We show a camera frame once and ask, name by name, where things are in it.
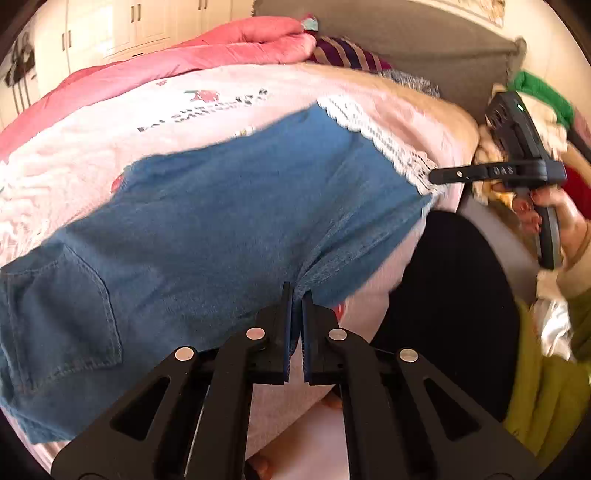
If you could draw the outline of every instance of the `finger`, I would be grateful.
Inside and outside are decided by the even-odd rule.
[[[322,399],[322,404],[326,405],[328,408],[332,408],[333,410],[342,410],[343,409],[343,400],[341,398],[329,392],[327,396]]]
[[[567,201],[564,190],[555,187],[542,187],[531,192],[531,199],[536,205],[548,207],[554,205],[559,207]]]
[[[529,212],[531,210],[531,204],[523,198],[515,197],[513,199],[513,211],[518,215],[521,212]]]
[[[255,472],[261,480],[270,480],[273,476],[273,470],[271,463],[266,457],[263,457],[260,453],[256,453],[248,459],[248,463],[255,469]]]
[[[523,225],[540,225],[542,223],[542,217],[534,210],[518,213],[517,218]]]
[[[583,221],[582,215],[569,195],[561,188],[543,187],[531,193],[536,205],[548,207],[554,205],[562,229],[567,229],[577,221]]]
[[[530,223],[528,225],[521,225],[521,229],[524,233],[528,233],[530,235],[537,235],[540,233],[540,226],[534,223]]]

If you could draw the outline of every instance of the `pink blanket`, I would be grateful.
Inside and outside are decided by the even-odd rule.
[[[0,161],[40,131],[86,105],[114,98],[152,80],[233,64],[296,63],[316,46],[298,20],[237,20],[166,50],[79,70],[25,110],[0,134]]]

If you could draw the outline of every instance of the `cabinet door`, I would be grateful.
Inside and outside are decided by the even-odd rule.
[[[107,38],[107,55],[133,47],[138,15],[136,3],[130,0],[109,0],[101,7],[101,11],[101,15],[107,20],[106,32],[103,27],[100,34]]]
[[[170,37],[170,1],[138,0],[135,9],[136,45]]]
[[[25,98],[24,89],[21,91],[21,93],[26,106],[27,100]],[[13,93],[12,87],[6,85],[2,79],[2,82],[0,82],[0,125],[2,125],[2,128],[7,127],[8,124],[10,124],[18,116],[17,107],[15,106],[15,99],[16,105],[18,106],[18,112],[22,112],[23,108],[18,94],[18,86],[14,86]]]
[[[71,73],[103,63],[99,7],[99,0],[68,0],[66,50]]]
[[[109,63],[113,61],[122,61],[122,60],[129,60],[135,57],[139,57],[141,55],[147,55],[148,53],[152,53],[158,50],[163,50],[166,48],[166,40],[158,40],[153,41],[150,43],[145,43],[143,45],[139,45],[134,48],[130,48],[128,50],[122,51],[115,55],[111,55],[107,61]]]
[[[232,0],[203,0],[203,32],[228,23],[232,16]]]
[[[173,5],[171,36],[174,43],[198,37],[202,33],[204,0],[176,0]]]
[[[41,96],[70,74],[66,53],[66,12],[67,0],[49,0],[35,14],[32,41]]]

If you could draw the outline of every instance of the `beige fabric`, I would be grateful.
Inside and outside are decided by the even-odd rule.
[[[568,150],[562,154],[562,161],[569,167],[575,169],[581,178],[591,188],[591,164],[585,159],[581,152],[569,142]]]
[[[326,67],[309,63],[301,63],[298,65],[298,68],[309,71],[310,73],[323,75],[332,80],[355,82],[366,88],[387,90],[403,98],[407,102],[412,103],[417,109],[426,112],[427,115],[430,115],[445,125],[450,133],[464,146],[464,157],[461,163],[468,165],[471,162],[479,140],[478,125],[470,114],[461,107],[398,85],[390,79],[357,70]]]
[[[497,83],[492,88],[492,96],[506,90],[504,86]],[[523,92],[519,92],[519,96],[534,122],[544,148],[553,159],[560,160],[562,153],[567,150],[567,140],[566,128],[557,123],[556,112],[550,105],[536,97]]]
[[[496,83],[492,88],[492,96],[495,96],[499,92],[506,92],[505,86]],[[567,150],[571,150],[572,147],[566,140],[566,129],[564,126],[557,123],[556,112],[552,107],[544,102],[541,102],[535,97],[526,93],[519,93],[521,100],[523,101],[525,108],[530,114],[531,119],[534,122],[535,129],[540,135],[542,144],[550,156],[555,160],[563,160],[565,163],[568,162],[564,159],[564,155]],[[475,163],[494,163],[499,161],[507,160],[504,158],[504,154],[495,144],[491,137],[489,128],[485,125],[479,127],[480,142],[478,149],[475,154]],[[570,153],[571,161],[576,162],[577,165],[581,165],[581,161],[576,157],[574,152]],[[579,153],[579,157],[586,164],[588,169],[589,180],[591,180],[591,166],[584,161],[584,158]],[[514,193],[498,193],[491,189],[490,182],[476,181],[472,186],[474,197],[483,204],[488,204],[489,200],[500,200],[508,208],[512,209],[513,199],[515,198]]]
[[[573,257],[571,265],[558,273],[558,287],[569,300],[581,295],[591,287],[591,226],[587,224],[587,235]]]

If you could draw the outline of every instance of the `lace trim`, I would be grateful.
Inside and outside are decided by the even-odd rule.
[[[375,148],[392,162],[394,170],[414,185],[419,194],[439,196],[446,191],[444,185],[429,181],[429,172],[437,168],[437,164],[429,160],[425,152],[403,147],[392,132],[379,126],[351,97],[329,95],[319,98],[318,105],[340,126],[373,141]]]

